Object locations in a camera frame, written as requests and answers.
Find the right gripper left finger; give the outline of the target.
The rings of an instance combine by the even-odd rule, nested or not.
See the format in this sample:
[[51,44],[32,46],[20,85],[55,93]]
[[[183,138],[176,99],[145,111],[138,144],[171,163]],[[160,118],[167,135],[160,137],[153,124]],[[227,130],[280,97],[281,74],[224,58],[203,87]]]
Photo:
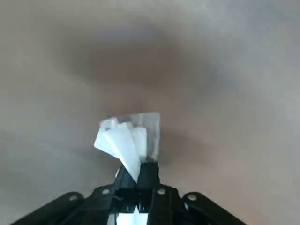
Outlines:
[[136,208],[136,183],[121,167],[114,183],[84,197],[68,192],[14,222],[15,225],[115,225],[120,213]]

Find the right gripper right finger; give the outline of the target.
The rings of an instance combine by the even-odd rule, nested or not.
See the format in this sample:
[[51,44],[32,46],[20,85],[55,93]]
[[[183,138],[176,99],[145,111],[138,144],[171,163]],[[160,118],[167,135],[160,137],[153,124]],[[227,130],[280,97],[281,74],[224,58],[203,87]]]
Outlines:
[[160,183],[157,162],[141,165],[138,178],[140,212],[148,225],[243,225],[244,222],[199,192],[179,195]]

